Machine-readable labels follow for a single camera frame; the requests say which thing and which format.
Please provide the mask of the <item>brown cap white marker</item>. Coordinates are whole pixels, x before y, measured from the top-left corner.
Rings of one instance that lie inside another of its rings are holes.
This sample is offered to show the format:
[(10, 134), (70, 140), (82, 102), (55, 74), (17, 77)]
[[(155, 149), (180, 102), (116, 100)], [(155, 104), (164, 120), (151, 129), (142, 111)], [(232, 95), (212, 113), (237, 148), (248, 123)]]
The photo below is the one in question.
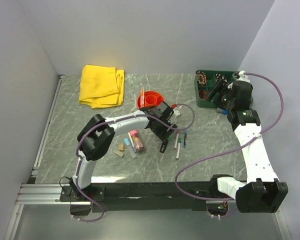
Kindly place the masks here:
[(180, 138), (180, 132), (178, 131), (175, 136), (175, 141), (174, 141), (174, 146), (173, 146), (174, 150), (178, 149), (179, 138)]

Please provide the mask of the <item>light blue cap highlighter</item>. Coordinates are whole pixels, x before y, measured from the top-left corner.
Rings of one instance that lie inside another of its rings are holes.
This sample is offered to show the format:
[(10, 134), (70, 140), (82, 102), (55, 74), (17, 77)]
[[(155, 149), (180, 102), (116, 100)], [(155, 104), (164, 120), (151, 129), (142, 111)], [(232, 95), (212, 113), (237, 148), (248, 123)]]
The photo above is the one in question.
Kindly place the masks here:
[(129, 150), (132, 158), (136, 159), (137, 158), (137, 154), (136, 154), (134, 148), (132, 147), (132, 144), (131, 144), (130, 140), (128, 138), (124, 138), (124, 143), (125, 143), (127, 149)]

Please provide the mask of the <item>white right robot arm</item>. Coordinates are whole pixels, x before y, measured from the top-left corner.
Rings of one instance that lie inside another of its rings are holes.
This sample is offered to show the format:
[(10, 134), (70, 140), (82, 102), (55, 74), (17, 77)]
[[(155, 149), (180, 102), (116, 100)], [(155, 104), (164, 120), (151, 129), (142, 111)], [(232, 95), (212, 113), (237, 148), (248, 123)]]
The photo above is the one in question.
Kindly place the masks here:
[(206, 101), (227, 111), (247, 172), (246, 183), (231, 176), (213, 176), (215, 183), (210, 185), (209, 193), (214, 199), (228, 195), (241, 213), (275, 213), (288, 193), (288, 185), (279, 180), (270, 163), (259, 115), (251, 108), (252, 91), (247, 81), (227, 83), (219, 79), (206, 94)]

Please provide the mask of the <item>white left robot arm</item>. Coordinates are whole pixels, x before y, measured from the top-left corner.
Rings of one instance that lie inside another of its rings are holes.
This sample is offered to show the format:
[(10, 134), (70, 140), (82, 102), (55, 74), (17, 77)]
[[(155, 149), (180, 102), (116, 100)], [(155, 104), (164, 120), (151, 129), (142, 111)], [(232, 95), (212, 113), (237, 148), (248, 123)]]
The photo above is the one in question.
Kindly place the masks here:
[(94, 115), (77, 136), (76, 155), (79, 163), (69, 181), (72, 195), (78, 201), (84, 201), (91, 195), (96, 161), (108, 152), (113, 138), (117, 136), (134, 130), (150, 129), (162, 141), (159, 152), (164, 153), (170, 135), (177, 128), (175, 122), (180, 114), (163, 101), (158, 106), (142, 107), (119, 117)]

